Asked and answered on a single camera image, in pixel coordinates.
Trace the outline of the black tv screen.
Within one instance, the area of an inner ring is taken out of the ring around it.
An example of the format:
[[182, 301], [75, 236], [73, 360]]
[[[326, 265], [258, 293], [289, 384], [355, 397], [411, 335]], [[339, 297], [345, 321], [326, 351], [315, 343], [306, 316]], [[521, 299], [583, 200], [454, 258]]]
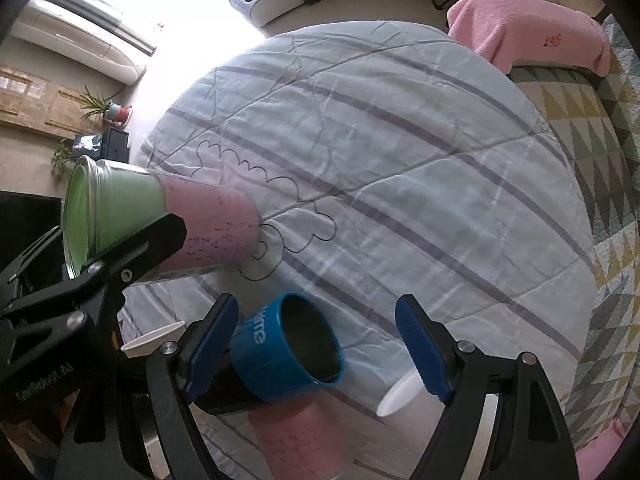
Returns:
[[1, 192], [1, 276], [4, 283], [13, 274], [20, 281], [40, 288], [63, 278], [62, 238], [55, 237], [31, 263], [29, 247], [57, 228], [62, 200], [20, 192]]

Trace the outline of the light blue striped cloth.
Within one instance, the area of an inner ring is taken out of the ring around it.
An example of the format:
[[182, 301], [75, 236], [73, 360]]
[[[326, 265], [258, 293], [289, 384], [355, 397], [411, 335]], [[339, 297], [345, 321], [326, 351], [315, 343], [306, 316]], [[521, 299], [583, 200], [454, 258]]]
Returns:
[[535, 105], [443, 32], [363, 21], [273, 37], [186, 90], [137, 164], [237, 188], [262, 232], [238, 268], [128, 289], [124, 337], [198, 320], [222, 292], [246, 316], [307, 296], [344, 352], [322, 401], [347, 478], [405, 479], [418, 461], [375, 414], [412, 365], [402, 295], [488, 354], [536, 354], [570, 392], [596, 296], [582, 192]]

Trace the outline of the pink and green cup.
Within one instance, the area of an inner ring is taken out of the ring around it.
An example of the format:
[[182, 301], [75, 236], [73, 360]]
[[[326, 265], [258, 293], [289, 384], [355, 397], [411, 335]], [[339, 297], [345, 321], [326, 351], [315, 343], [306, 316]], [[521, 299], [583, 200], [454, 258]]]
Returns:
[[147, 282], [234, 268], [257, 248], [257, 208], [236, 188], [81, 156], [63, 200], [67, 273], [76, 278], [90, 259], [164, 214], [184, 221], [186, 238]]

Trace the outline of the white air conditioner unit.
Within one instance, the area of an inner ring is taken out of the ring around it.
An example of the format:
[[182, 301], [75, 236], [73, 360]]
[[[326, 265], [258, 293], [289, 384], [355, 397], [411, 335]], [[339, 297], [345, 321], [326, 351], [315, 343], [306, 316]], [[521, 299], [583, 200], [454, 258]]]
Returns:
[[10, 35], [131, 86], [146, 71], [162, 30], [113, 0], [29, 0]]

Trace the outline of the pink towel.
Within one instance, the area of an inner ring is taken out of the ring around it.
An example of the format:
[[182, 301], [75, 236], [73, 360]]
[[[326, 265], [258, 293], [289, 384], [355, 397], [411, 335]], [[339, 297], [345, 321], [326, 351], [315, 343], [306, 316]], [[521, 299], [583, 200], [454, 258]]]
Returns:
[[603, 77], [611, 47], [585, 13], [546, 0], [459, 0], [447, 12], [448, 35], [500, 72], [538, 63], [586, 68]]

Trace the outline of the patterned triangle quilt sofa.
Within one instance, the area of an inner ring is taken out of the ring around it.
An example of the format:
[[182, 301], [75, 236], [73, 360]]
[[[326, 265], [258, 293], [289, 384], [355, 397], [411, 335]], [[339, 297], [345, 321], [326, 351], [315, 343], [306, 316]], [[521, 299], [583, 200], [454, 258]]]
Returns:
[[574, 167], [594, 243], [594, 305], [565, 418], [575, 448], [639, 414], [639, 58], [620, 24], [602, 24], [608, 74], [515, 67], [514, 84], [553, 128]]

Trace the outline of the potted plant red pot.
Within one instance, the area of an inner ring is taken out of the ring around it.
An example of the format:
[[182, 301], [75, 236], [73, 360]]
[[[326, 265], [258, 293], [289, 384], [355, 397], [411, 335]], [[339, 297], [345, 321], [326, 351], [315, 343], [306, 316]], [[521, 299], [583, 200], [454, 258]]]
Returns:
[[79, 101], [83, 120], [99, 117], [117, 127], [125, 127], [132, 115], [130, 105], [119, 104], [99, 93], [93, 94], [88, 87], [79, 95]]

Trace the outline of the blue cup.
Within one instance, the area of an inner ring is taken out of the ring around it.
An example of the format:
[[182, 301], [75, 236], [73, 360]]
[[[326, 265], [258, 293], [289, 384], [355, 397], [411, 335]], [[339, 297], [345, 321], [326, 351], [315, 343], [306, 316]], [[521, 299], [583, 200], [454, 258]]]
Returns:
[[288, 292], [239, 324], [194, 404], [212, 415], [245, 412], [334, 387], [343, 373], [329, 321], [305, 296]]

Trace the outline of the pink translucent cup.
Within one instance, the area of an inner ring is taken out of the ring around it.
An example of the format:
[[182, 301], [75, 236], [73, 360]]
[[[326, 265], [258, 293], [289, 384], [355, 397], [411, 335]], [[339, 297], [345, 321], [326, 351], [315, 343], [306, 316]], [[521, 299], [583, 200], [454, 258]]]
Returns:
[[341, 435], [315, 396], [267, 404], [247, 415], [275, 479], [338, 479], [347, 466]]

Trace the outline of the black small cabinet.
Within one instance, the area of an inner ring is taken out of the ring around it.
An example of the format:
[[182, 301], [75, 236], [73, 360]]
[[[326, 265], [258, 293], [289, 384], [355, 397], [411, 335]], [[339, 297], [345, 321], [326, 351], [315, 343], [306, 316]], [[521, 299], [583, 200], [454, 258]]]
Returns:
[[101, 134], [76, 134], [70, 159], [88, 156], [93, 160], [108, 159], [114, 162], [128, 162], [129, 134], [115, 127], [107, 128]]

